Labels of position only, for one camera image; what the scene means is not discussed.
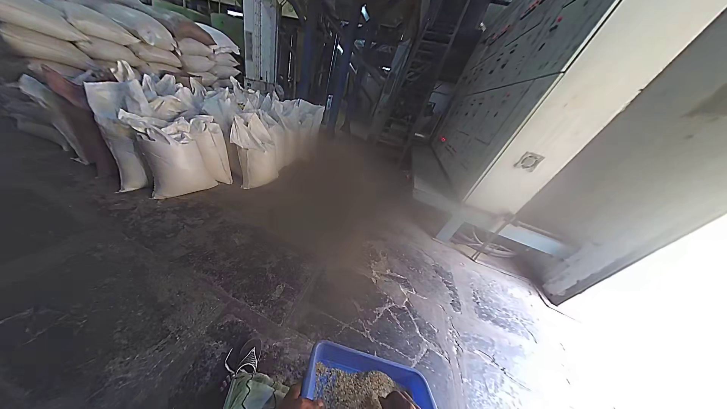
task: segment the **blue tray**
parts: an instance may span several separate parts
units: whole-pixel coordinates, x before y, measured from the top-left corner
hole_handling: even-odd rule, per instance
[[[316,398],[316,363],[318,362],[328,368],[336,368],[349,373],[380,370],[410,392],[411,397],[421,409],[437,409],[432,391],[418,370],[331,341],[319,341],[310,353],[308,371],[303,379],[301,393],[305,398]]]

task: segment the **metal staircase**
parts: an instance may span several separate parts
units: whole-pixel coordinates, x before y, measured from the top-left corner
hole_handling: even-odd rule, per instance
[[[414,125],[424,112],[470,0],[442,4],[409,53],[401,86],[395,93],[377,143],[408,148]]]

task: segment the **dirty floor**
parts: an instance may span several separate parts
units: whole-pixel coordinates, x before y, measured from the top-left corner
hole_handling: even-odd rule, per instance
[[[440,409],[570,405],[562,316],[431,240],[406,179],[355,149],[155,201],[0,126],[6,408],[220,408],[252,336],[287,383],[329,339],[417,368]]]

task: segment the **hand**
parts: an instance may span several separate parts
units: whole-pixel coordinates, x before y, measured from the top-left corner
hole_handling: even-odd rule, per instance
[[[325,409],[320,400],[310,400],[300,397],[300,384],[290,387],[290,390],[283,398],[280,409]]]
[[[406,392],[391,392],[386,397],[380,397],[379,402],[383,409],[419,409],[419,406]]]

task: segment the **grain spill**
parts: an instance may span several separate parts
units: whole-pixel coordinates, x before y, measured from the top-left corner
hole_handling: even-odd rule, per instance
[[[379,397],[403,390],[388,375],[377,370],[347,373],[316,364],[316,399],[326,409],[381,409]]]

